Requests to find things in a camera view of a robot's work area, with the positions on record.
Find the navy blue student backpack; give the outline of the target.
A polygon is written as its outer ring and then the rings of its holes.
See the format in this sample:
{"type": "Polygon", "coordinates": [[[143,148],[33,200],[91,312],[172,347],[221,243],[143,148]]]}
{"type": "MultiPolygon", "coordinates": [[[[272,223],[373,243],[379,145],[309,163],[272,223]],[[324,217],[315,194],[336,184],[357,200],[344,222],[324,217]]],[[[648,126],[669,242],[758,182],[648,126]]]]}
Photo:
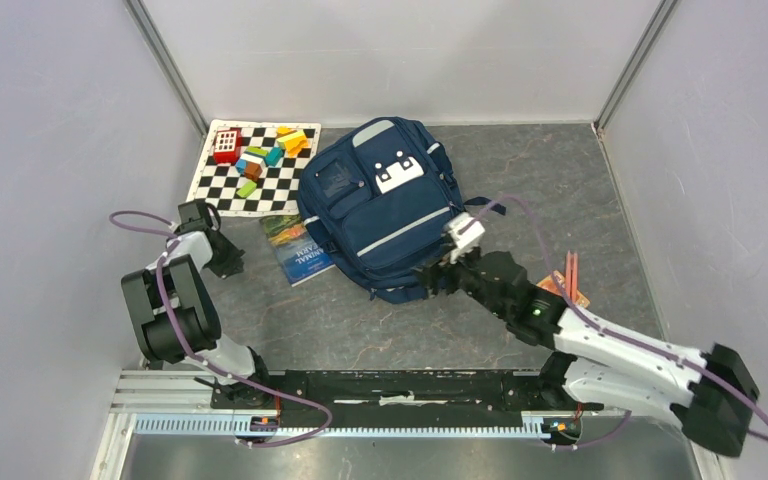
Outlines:
{"type": "Polygon", "coordinates": [[[297,206],[311,238],[371,298],[427,296],[415,269],[443,254],[444,228],[469,206],[445,147],[418,121],[379,117],[303,168],[297,206]]]}

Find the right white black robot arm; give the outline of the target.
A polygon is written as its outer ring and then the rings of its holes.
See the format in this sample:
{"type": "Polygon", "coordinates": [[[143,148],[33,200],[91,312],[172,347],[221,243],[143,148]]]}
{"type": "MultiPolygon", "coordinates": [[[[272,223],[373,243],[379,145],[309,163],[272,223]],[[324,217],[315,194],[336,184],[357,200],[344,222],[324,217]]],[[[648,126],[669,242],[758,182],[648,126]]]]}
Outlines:
{"type": "Polygon", "coordinates": [[[741,455],[760,395],[741,355],[671,344],[572,307],[508,252],[472,252],[416,269],[429,294],[465,292],[520,341],[551,350],[537,382],[551,408],[601,404],[660,420],[720,456],[741,455]]]}

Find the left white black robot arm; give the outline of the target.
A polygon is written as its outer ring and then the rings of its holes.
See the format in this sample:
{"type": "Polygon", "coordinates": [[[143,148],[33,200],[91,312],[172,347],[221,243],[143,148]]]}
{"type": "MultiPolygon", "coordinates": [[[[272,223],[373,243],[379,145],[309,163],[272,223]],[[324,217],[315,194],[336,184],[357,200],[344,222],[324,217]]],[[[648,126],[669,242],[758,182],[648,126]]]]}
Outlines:
{"type": "Polygon", "coordinates": [[[214,404],[257,408],[274,394],[262,358],[222,331],[220,316],[202,278],[244,270],[243,250],[220,230],[218,209],[205,200],[178,207],[179,222],[165,222],[160,257],[124,276],[121,288],[141,353],[150,364],[184,364],[211,375],[214,404]]]}

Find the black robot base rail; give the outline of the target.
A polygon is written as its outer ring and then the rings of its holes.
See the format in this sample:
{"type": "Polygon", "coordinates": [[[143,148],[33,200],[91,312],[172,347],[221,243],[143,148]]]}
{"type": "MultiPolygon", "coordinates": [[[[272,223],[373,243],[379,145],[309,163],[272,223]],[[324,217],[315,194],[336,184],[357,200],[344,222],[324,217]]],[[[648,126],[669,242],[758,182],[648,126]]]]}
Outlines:
{"type": "Polygon", "coordinates": [[[286,370],[270,374],[269,392],[239,382],[210,385],[212,408],[274,410],[283,428],[515,427],[524,412],[604,408],[573,400],[535,370],[286,370]]]}

